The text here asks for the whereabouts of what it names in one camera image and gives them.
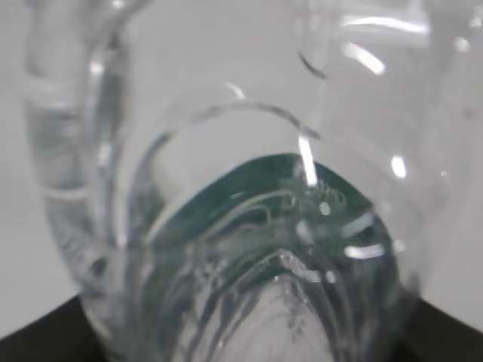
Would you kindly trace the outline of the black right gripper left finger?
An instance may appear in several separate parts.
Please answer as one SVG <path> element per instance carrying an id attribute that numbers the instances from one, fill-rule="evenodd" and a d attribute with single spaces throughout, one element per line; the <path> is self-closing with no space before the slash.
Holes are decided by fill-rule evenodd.
<path id="1" fill-rule="evenodd" d="M 1 339 L 4 362 L 104 362 L 106 356 L 73 297 L 44 317 Z"/>

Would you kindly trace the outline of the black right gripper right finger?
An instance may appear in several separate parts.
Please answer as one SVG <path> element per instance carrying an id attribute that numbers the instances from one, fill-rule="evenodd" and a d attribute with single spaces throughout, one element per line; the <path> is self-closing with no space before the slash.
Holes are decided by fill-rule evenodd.
<path id="1" fill-rule="evenodd" d="M 408 321 L 392 360 L 482 362 L 482 333 L 423 300 Z"/>

